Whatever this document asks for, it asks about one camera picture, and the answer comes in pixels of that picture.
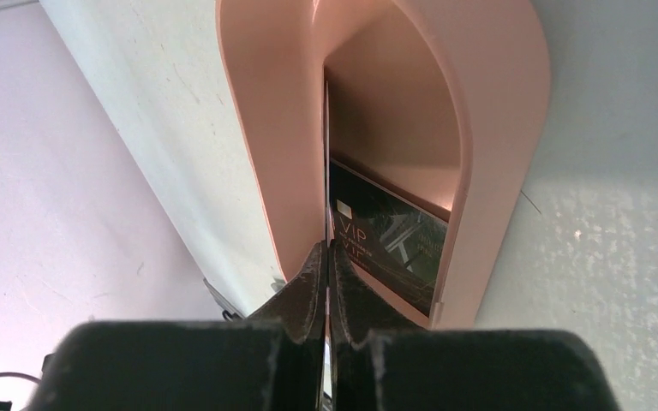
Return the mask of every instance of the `dark mark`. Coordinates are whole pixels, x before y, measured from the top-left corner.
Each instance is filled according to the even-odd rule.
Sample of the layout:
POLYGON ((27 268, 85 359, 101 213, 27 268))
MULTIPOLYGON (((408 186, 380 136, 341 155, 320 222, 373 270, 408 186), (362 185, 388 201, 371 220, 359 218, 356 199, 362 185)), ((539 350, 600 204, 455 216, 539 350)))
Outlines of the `dark mark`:
POLYGON ((523 190, 521 190, 521 194, 523 194, 523 196, 529 201, 529 203, 531 203, 531 205, 535 208, 536 211, 538 211, 538 213, 539 213, 540 215, 543 215, 543 213, 541 212, 541 210, 538 209, 538 207, 534 204, 533 201, 531 201, 531 199, 529 198, 529 196, 526 195, 526 193, 523 192, 523 190))
POLYGON ((180 80, 180 82, 185 86, 185 88, 188 89, 188 91, 193 96, 193 98, 195 98, 195 102, 200 104, 200 99, 198 98, 198 96, 195 95, 195 93, 193 92, 193 89, 190 88, 188 86, 188 84, 185 83, 185 80, 182 79, 180 73, 177 72, 177 67, 174 63, 172 63, 172 70, 175 72, 175 75, 177 76, 177 79, 180 80))

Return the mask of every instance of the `white wall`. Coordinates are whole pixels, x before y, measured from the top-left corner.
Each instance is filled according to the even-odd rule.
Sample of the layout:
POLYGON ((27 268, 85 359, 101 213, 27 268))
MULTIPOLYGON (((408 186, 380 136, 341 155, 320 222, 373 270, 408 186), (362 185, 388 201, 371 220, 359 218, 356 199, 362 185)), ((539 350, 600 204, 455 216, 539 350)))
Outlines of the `white wall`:
POLYGON ((44 10, 0 11, 0 372, 89 319, 219 319, 201 282, 44 10))
MULTIPOLYGON (((534 3, 553 65, 535 206, 518 202, 478 325, 575 331, 624 409, 658 409, 658 0, 534 3)), ((276 265, 214 0, 42 4, 206 276, 257 307, 276 265)))

